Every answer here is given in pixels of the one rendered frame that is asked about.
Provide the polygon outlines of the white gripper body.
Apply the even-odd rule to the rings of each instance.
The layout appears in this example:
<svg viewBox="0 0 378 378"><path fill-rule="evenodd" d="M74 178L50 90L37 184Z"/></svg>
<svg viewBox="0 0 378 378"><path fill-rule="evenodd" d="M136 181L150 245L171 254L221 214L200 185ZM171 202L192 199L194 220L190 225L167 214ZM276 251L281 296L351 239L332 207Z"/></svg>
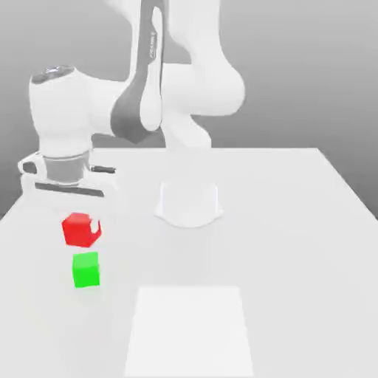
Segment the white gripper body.
<svg viewBox="0 0 378 378"><path fill-rule="evenodd" d="M117 209L117 189L110 181L63 186L24 173L21 186L25 202L33 207L68 213L113 213Z"/></svg>

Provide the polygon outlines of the small red cube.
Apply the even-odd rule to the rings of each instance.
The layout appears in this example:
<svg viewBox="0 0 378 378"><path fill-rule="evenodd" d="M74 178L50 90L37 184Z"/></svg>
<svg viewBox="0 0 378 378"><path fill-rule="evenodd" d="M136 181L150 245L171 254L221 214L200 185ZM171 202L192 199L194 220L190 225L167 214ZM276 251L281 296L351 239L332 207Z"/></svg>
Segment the small red cube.
<svg viewBox="0 0 378 378"><path fill-rule="evenodd" d="M69 246L91 247L102 235L100 221L92 230L93 219L86 213L71 213L62 222L63 236Z"/></svg>

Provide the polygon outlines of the small green cube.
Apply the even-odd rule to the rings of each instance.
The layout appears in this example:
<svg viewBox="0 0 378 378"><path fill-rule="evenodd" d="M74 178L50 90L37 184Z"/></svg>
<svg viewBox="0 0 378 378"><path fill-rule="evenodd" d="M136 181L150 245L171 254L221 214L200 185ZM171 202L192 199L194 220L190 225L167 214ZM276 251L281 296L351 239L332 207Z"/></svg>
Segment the small green cube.
<svg viewBox="0 0 378 378"><path fill-rule="evenodd" d="M72 277L75 288L100 285L98 252L76 253L72 258Z"/></svg>

